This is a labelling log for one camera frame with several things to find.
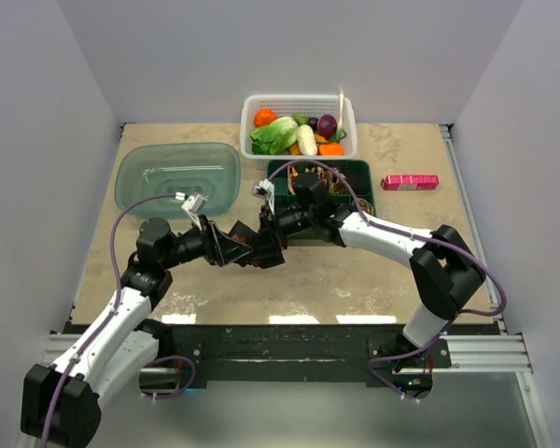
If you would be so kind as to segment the dark orange floral tie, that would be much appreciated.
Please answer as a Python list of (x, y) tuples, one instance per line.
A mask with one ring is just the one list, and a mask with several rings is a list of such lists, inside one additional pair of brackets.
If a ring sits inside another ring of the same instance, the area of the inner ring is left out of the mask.
[(230, 238), (232, 238), (232, 240), (243, 243), (250, 247), (250, 252), (248, 254), (242, 255), (234, 262), (234, 264), (237, 264), (241, 267), (252, 266), (261, 269), (262, 263), (259, 260), (259, 252), (261, 250), (260, 235), (256, 231), (253, 231), (242, 221), (238, 220), (232, 226), (229, 236)]

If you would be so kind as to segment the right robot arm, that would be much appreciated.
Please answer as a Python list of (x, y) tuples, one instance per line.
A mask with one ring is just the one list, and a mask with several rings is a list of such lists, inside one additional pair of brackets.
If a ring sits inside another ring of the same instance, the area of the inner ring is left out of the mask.
[(406, 228), (373, 217), (356, 203), (338, 203), (312, 172), (295, 178), (295, 204), (277, 211), (273, 183), (262, 180), (252, 190), (264, 199), (249, 264), (267, 269), (283, 263), (283, 250), (294, 235), (311, 230), (328, 243), (361, 249), (408, 268), (421, 303), (394, 347), (387, 350), (410, 367), (430, 355), (429, 343), (454, 321), (483, 285), (485, 275), (460, 234), (442, 225), (435, 231)]

